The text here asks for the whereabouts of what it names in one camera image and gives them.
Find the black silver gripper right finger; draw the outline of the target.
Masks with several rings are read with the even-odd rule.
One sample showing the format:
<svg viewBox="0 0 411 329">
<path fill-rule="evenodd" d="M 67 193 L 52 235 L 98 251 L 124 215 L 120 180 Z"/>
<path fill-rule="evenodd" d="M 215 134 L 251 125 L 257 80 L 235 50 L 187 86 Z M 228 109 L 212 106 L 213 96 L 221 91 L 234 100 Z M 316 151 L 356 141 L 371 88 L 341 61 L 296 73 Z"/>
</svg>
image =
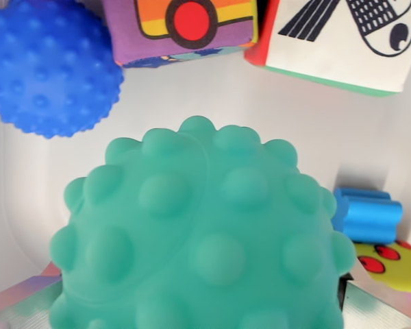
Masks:
<svg viewBox="0 0 411 329">
<path fill-rule="evenodd" d="M 361 266 L 351 270 L 342 304 L 345 328 L 411 328 L 411 294 L 373 280 Z"/>
</svg>

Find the black silver gripper left finger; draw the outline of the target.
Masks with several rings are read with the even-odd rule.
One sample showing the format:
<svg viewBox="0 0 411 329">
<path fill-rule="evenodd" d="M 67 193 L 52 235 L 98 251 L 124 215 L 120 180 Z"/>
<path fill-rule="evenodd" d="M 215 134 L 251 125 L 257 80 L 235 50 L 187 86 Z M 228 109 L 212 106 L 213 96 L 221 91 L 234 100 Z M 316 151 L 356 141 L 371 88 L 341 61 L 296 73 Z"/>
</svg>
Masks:
<svg viewBox="0 0 411 329">
<path fill-rule="evenodd" d="M 49 308 L 62 291 L 61 271 L 53 264 L 0 292 L 0 328 L 50 328 Z"/>
</svg>

